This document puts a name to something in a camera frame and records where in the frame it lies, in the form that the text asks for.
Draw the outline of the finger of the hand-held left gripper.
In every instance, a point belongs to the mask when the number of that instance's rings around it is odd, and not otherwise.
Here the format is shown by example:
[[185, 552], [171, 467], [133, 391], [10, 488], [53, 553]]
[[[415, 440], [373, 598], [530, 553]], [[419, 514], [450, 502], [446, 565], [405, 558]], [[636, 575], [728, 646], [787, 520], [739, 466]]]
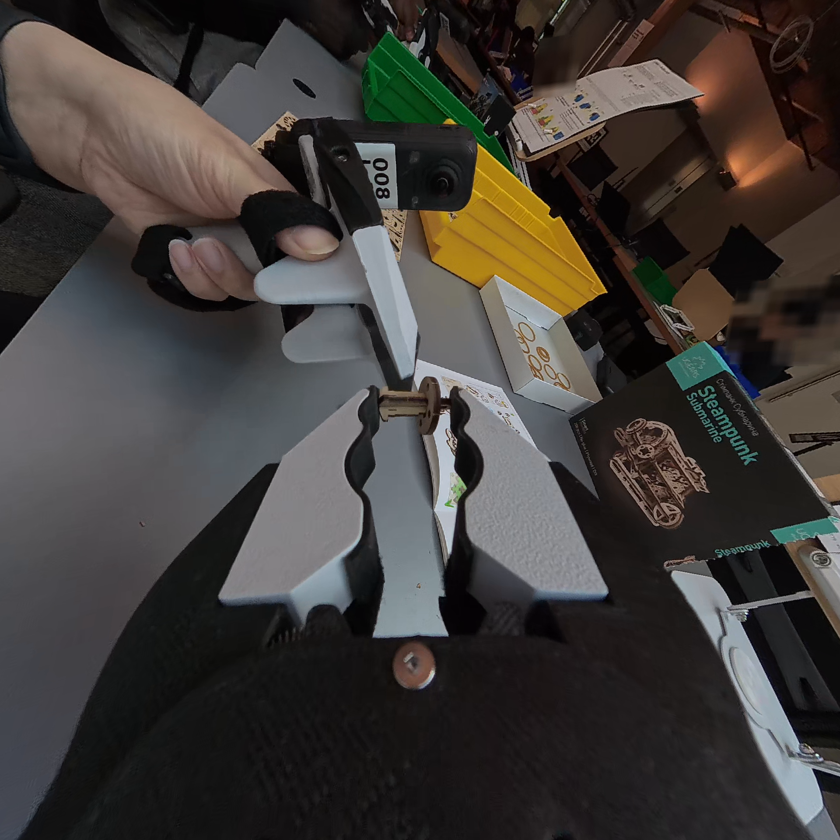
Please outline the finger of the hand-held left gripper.
[[320, 262], [286, 257], [255, 278], [260, 300], [282, 307], [363, 303], [385, 333], [399, 372], [415, 374], [418, 331], [403, 276], [382, 225], [346, 234]]
[[373, 310], [363, 304], [315, 306], [312, 312], [287, 331], [282, 351], [299, 364], [332, 363], [374, 358], [385, 384], [394, 391], [407, 391], [412, 373], [401, 373], [375, 320]]

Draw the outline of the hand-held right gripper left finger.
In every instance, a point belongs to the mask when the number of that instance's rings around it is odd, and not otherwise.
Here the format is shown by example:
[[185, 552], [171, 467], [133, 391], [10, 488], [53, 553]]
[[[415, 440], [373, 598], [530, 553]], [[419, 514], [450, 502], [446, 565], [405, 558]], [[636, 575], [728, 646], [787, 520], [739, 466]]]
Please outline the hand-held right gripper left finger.
[[384, 573], [364, 484], [375, 467], [379, 391], [357, 392], [287, 451], [250, 524], [218, 600], [282, 604], [301, 627], [311, 609], [336, 607], [371, 635]]

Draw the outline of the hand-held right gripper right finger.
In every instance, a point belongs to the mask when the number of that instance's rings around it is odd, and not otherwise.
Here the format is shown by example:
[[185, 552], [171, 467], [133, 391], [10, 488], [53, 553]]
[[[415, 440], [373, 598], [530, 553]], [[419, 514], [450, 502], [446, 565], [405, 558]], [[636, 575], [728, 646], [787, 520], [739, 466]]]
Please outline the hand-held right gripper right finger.
[[450, 393], [458, 499], [444, 572], [448, 634], [475, 634], [497, 606], [603, 602], [607, 584], [558, 481], [559, 465], [464, 388]]

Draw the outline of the wooden axle gear part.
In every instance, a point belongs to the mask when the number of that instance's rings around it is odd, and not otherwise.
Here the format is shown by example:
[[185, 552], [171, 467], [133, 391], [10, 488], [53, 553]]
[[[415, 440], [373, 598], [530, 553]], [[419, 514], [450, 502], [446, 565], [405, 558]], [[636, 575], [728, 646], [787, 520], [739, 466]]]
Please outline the wooden axle gear part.
[[434, 434], [441, 415], [449, 411], [450, 399], [442, 396], [438, 379], [427, 376], [415, 391], [379, 390], [377, 405], [383, 422], [399, 417], [414, 418], [418, 433], [430, 436]]

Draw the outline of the person's left forearm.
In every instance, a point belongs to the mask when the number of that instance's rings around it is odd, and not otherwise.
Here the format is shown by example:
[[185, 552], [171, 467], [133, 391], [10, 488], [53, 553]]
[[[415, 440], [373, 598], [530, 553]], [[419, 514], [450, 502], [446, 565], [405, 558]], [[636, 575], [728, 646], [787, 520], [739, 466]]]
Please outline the person's left forearm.
[[7, 108], [18, 134], [26, 140], [30, 125], [38, 117], [42, 93], [44, 42], [52, 27], [26, 21], [11, 27], [2, 39], [2, 71]]

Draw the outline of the grey desk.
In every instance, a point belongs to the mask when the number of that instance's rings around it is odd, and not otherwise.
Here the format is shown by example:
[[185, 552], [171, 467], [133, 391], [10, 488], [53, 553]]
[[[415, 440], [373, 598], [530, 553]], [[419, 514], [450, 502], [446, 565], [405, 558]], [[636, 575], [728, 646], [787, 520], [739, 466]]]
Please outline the grey desk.
[[280, 451], [338, 398], [248, 371], [279, 321], [108, 290], [107, 234], [2, 363], [2, 838], [594, 838], [544, 636], [404, 638], [217, 593]]

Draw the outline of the person's left hand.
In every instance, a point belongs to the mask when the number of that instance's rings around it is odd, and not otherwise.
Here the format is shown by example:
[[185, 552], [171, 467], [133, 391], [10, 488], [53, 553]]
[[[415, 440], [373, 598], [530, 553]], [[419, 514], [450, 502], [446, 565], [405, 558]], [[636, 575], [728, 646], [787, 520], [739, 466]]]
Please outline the person's left hand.
[[54, 27], [41, 60], [38, 117], [26, 140], [12, 123], [17, 135], [42, 172], [97, 197], [135, 234], [219, 224], [252, 195], [292, 192], [246, 142], [161, 80]]

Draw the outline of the green plastic bin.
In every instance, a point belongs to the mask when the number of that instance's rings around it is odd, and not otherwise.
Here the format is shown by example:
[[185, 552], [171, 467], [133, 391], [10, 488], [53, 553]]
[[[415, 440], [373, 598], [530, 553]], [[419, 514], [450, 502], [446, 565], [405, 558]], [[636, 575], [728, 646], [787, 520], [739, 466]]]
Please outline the green plastic bin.
[[498, 139], [391, 33], [383, 35], [364, 64], [362, 97], [366, 117], [375, 122], [438, 125], [452, 119], [513, 172]]

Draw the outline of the white box with wooden rings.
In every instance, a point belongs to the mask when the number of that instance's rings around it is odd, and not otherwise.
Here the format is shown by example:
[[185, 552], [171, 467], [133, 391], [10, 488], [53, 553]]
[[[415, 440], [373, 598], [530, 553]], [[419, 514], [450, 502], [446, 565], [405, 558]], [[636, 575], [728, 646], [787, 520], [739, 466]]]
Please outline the white box with wooden rings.
[[570, 415], [602, 399], [558, 312], [498, 276], [479, 295], [516, 394]]

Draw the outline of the printed instruction booklet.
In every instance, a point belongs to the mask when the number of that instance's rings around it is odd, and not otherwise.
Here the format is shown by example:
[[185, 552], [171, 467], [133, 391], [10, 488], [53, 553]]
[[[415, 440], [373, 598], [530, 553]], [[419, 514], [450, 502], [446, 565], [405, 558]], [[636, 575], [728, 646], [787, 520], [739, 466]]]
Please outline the printed instruction booklet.
[[[442, 397], [449, 397], [453, 387], [472, 395], [490, 413], [513, 428], [531, 445], [534, 441], [504, 391], [493, 384], [468, 377], [456, 371], [418, 360], [415, 369], [415, 384], [425, 378], [434, 378], [440, 385]], [[445, 562], [452, 550], [455, 532], [456, 509], [460, 496], [466, 489], [464, 481], [455, 471], [457, 442], [450, 428], [448, 410], [438, 419], [431, 435], [423, 436], [430, 478], [432, 481], [433, 513]]]

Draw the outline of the yellow plastic bin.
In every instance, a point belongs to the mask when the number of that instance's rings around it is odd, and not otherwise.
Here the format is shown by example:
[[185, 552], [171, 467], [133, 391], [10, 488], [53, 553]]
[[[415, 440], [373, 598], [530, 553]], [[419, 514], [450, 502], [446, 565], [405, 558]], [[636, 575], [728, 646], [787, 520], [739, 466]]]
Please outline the yellow plastic bin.
[[565, 222], [480, 145], [466, 207], [419, 215], [431, 260], [477, 288], [499, 277], [561, 316], [606, 293]]

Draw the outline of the wooden document board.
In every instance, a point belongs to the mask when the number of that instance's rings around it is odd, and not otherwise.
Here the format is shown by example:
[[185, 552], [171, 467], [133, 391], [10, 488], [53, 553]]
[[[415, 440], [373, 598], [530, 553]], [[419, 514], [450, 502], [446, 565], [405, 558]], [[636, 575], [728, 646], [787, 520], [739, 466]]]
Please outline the wooden document board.
[[536, 151], [533, 153], [528, 152], [524, 147], [524, 142], [515, 141], [513, 144], [512, 152], [515, 154], [516, 158], [522, 162], [533, 162], [541, 160], [542, 158], [546, 157], [550, 154], [556, 154], [568, 147], [571, 147], [574, 144], [580, 143], [582, 141], [588, 140], [590, 138], [595, 138], [598, 141], [602, 136], [607, 132], [606, 123], [602, 123], [599, 125], [590, 126], [585, 131], [576, 134], [570, 138], [566, 138], [558, 143], [551, 145], [545, 149], [540, 151]]

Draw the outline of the black puzzle kit box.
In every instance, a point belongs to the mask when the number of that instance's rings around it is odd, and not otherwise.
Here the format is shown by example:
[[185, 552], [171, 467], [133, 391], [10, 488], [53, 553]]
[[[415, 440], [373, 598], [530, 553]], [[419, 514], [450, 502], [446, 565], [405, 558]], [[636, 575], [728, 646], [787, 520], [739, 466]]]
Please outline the black puzzle kit box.
[[668, 568], [838, 532], [838, 514], [707, 343], [576, 414], [607, 513]]

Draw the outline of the paper instruction sheet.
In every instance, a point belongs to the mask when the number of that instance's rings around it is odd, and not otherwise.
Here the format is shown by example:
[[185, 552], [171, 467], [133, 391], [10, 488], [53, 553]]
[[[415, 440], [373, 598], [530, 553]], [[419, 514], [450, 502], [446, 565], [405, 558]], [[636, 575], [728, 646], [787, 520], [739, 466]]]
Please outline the paper instruction sheet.
[[508, 126], [521, 161], [535, 161], [631, 112], [670, 108], [703, 96], [659, 59], [608, 68], [572, 88], [542, 93], [520, 105]]

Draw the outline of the small black object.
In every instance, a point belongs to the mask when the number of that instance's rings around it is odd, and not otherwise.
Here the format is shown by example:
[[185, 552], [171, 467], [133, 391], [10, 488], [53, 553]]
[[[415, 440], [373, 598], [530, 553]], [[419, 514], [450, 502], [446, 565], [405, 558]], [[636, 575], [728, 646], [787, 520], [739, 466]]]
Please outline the small black object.
[[603, 336], [600, 323], [584, 309], [579, 309], [566, 316], [564, 322], [572, 339], [581, 351], [587, 351], [596, 346]]

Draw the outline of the small green bin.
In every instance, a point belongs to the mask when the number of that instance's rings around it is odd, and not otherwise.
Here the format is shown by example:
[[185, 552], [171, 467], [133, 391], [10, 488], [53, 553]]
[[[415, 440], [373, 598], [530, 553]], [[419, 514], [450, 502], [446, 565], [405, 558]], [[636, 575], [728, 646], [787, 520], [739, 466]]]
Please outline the small green bin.
[[647, 256], [639, 261], [632, 269], [632, 273], [658, 304], [666, 306], [673, 304], [677, 289], [652, 257]]

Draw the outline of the person's white t-shirt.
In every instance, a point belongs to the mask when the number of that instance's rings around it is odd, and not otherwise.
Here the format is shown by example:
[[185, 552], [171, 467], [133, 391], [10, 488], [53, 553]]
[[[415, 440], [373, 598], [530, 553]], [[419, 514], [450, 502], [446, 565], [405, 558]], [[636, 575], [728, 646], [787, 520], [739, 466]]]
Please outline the person's white t-shirt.
[[187, 26], [173, 33], [139, 2], [100, 1], [110, 30], [145, 69], [197, 104], [209, 96], [236, 64], [254, 67], [262, 45]]

